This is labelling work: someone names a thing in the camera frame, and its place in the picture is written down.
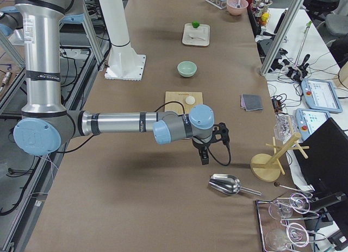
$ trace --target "pink bowl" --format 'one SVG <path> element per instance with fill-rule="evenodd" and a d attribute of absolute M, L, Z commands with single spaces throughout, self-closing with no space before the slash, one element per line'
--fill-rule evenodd
<path fill-rule="evenodd" d="M 246 0 L 240 1 L 240 8 L 237 8 L 238 0 L 227 0 L 227 11 L 232 16 L 239 16 L 246 11 L 249 3 Z"/>

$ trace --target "white desk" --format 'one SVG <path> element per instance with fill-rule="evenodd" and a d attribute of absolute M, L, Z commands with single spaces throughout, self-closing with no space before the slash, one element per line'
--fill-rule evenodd
<path fill-rule="evenodd" d="M 279 20 L 279 17 L 283 11 L 284 9 L 270 9 L 271 18 L 267 25 L 267 31 L 269 33 L 273 33 L 275 26 Z M 293 61 L 295 61 L 297 57 L 301 42 L 303 40 L 306 24 L 309 21 L 310 19 L 308 15 L 306 14 L 306 12 L 304 10 L 299 10 L 297 16 L 295 17 L 295 20 L 293 21 L 293 24 L 291 25 L 291 28 L 289 29 L 287 33 L 286 42 L 283 42 L 281 44 L 281 47 L 284 48 L 286 51 L 288 51 L 287 57 L 292 59 Z M 310 69 L 308 69 L 309 74 L 307 77 L 311 77 L 313 79 L 322 79 L 322 80 L 334 79 L 337 77 L 335 74 L 339 72 L 339 67 L 338 65 L 335 65 L 336 62 L 333 56 L 331 55 L 325 43 L 321 39 L 314 25 L 311 25 L 308 31 L 308 36 L 299 59 L 299 64 L 303 61 L 303 58 L 305 57 L 306 54 L 310 54 L 308 63 L 311 64 Z M 291 80 L 287 78 L 285 75 L 282 75 L 285 72 L 286 71 L 279 71 L 276 73 L 269 73 L 266 75 L 266 79 L 268 81 L 268 84 L 270 85 L 269 86 L 270 96 L 286 93 L 288 99 L 300 100 L 300 97 L 296 95 L 296 91 L 294 89 L 294 85 L 298 85 L 298 83 L 291 84 Z M 289 83 L 280 83 L 278 81 L 279 75 L 282 81 L 286 81 Z M 348 92 L 343 90 L 337 89 L 336 93 L 339 97 L 348 96 Z M 331 114 L 331 117 L 338 123 L 338 125 L 343 130 L 345 130 L 345 129 L 348 129 L 348 99 L 340 99 L 340 102 L 343 107 L 343 112 L 340 114 Z M 295 115 L 295 110 L 297 108 L 308 108 L 303 98 L 302 98 L 301 104 L 299 104 L 299 102 L 293 102 L 291 100 L 287 100 L 285 103 L 287 106 L 284 109 L 284 111 L 291 115 Z M 293 176 L 294 183 L 300 188 L 306 188 L 305 187 L 306 182 L 303 179 L 303 176 L 301 174 L 299 164 L 295 158 L 295 155 L 293 154 L 293 152 L 290 152 L 290 155 L 293 158 L 293 163 L 290 165 L 290 168 L 291 168 L 291 173 Z M 338 228 L 336 224 L 334 224 L 332 226 L 322 228 L 320 232 L 327 236 L 330 236 L 337 229 Z M 320 248 L 320 251 L 325 251 L 330 246 L 330 243 L 328 241 L 318 242 L 318 246 Z"/>

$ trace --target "blue framed device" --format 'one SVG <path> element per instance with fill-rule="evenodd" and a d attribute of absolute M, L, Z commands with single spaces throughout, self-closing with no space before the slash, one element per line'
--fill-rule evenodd
<path fill-rule="evenodd" d="M 306 140 L 330 117 L 330 113 L 325 110 L 301 109 L 298 108 L 295 113 L 297 126 L 302 136 Z"/>
<path fill-rule="evenodd" d="M 309 108 L 333 113 L 343 112 L 334 86 L 330 81 L 304 79 L 301 88 Z"/>

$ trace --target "gray chair seat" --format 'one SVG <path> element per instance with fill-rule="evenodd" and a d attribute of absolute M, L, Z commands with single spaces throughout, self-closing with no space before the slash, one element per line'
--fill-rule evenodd
<path fill-rule="evenodd" d="M 328 14 L 325 20 L 326 27 L 332 35 L 342 37 L 348 33 L 348 16 Z"/>

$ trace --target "small bowl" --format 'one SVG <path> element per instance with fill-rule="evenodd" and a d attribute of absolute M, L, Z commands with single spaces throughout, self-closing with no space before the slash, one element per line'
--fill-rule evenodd
<path fill-rule="evenodd" d="M 191 61 L 183 61 L 178 65 L 178 72 L 182 77 L 192 77 L 197 71 L 197 66 Z"/>
<path fill-rule="evenodd" d="M 248 7 L 249 3 L 246 0 L 240 0 L 240 8 L 237 8 L 238 0 L 227 0 L 227 11 L 232 16 L 239 16 L 243 12 L 246 12 L 246 8 Z"/>

